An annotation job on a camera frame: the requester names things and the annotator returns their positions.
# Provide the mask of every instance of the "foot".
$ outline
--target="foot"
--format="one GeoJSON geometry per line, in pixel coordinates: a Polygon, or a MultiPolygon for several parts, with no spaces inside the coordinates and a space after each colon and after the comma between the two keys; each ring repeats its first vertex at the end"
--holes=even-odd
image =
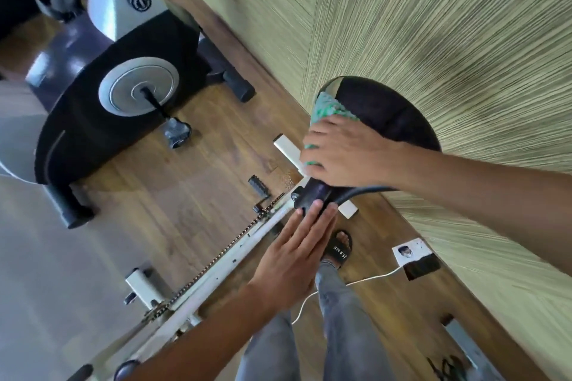
{"type": "MultiPolygon", "coordinates": [[[[349,249],[349,238],[348,238],[348,236],[346,235],[346,233],[345,233],[344,231],[339,231],[339,232],[336,234],[336,238],[337,238],[338,241],[340,241],[344,246],[346,246],[346,248],[349,249]]],[[[334,265],[336,268],[340,268],[340,266],[341,266],[340,262],[339,262],[337,259],[335,259],[333,256],[331,256],[331,255],[324,255],[324,257],[323,257],[322,259],[328,259],[328,261],[332,262],[333,265],[334,265]]]]}

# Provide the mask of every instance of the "hand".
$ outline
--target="hand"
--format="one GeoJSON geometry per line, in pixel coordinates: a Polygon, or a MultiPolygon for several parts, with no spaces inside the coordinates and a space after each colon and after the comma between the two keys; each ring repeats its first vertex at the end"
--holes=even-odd
{"type": "Polygon", "coordinates": [[[274,313],[290,309],[312,290],[320,259],[336,224],[338,206],[315,200],[303,216],[292,214],[278,238],[268,247],[249,285],[274,313]]]}
{"type": "Polygon", "coordinates": [[[391,185],[396,150],[400,143],[381,137],[360,121],[328,116],[310,126],[300,160],[315,161],[305,173],[335,187],[391,185]]]}

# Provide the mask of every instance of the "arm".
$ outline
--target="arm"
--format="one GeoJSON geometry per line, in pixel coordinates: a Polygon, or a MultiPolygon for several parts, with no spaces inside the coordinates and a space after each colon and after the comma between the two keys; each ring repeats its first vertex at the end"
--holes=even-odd
{"type": "Polygon", "coordinates": [[[458,212],[572,275],[572,175],[468,160],[398,143],[329,117],[311,127],[300,159],[330,185],[387,184],[458,212]]]}
{"type": "Polygon", "coordinates": [[[318,218],[321,207],[321,201],[314,202],[304,218],[295,211],[252,280],[212,316],[139,366],[129,381],[215,379],[254,333],[312,289],[338,210],[328,206],[318,218]]]}

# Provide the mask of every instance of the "bike chain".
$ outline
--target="bike chain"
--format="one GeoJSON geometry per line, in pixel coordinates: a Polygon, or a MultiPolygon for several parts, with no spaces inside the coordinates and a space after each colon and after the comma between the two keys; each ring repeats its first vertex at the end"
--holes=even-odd
{"type": "Polygon", "coordinates": [[[154,307],[154,309],[150,310],[149,312],[147,312],[145,314],[145,316],[143,317],[143,321],[144,323],[148,323],[148,322],[152,322],[154,320],[156,320],[157,318],[159,318],[161,315],[163,315],[165,312],[167,312],[169,310],[169,308],[179,299],[181,298],[181,296],[188,291],[192,285],[194,285],[195,283],[197,283],[197,280],[200,279],[202,276],[205,275],[205,273],[211,269],[211,267],[215,264],[215,262],[217,262],[226,252],[228,252],[229,248],[231,248],[233,245],[235,245],[237,243],[238,240],[240,240],[244,235],[246,235],[248,233],[248,231],[250,231],[250,229],[252,229],[252,227],[257,224],[258,222],[260,222],[263,218],[265,218],[268,213],[270,212],[270,210],[272,209],[272,207],[274,207],[274,205],[276,205],[276,203],[282,199],[282,197],[284,196],[284,193],[282,193],[280,196],[276,197],[266,208],[264,208],[257,216],[254,220],[252,220],[252,222],[245,228],[244,231],[242,231],[241,233],[239,233],[239,235],[233,239],[231,241],[231,243],[226,246],[218,255],[216,255],[216,257],[209,262],[209,264],[203,268],[201,270],[200,273],[198,273],[195,278],[193,280],[191,280],[189,283],[185,284],[181,289],[179,289],[174,296],[168,301],[168,302],[162,302],[161,304],[159,304],[158,306],[154,307]]]}

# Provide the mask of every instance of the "gray jeans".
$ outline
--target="gray jeans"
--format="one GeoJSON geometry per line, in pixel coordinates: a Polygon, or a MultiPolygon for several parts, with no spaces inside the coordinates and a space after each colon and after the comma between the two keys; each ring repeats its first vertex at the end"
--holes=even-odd
{"type": "MultiPolygon", "coordinates": [[[[327,260],[316,274],[328,350],[325,381],[394,381],[377,334],[358,296],[327,260]]],[[[279,313],[256,333],[240,361],[237,381],[298,381],[300,363],[290,311],[279,313]]]]}

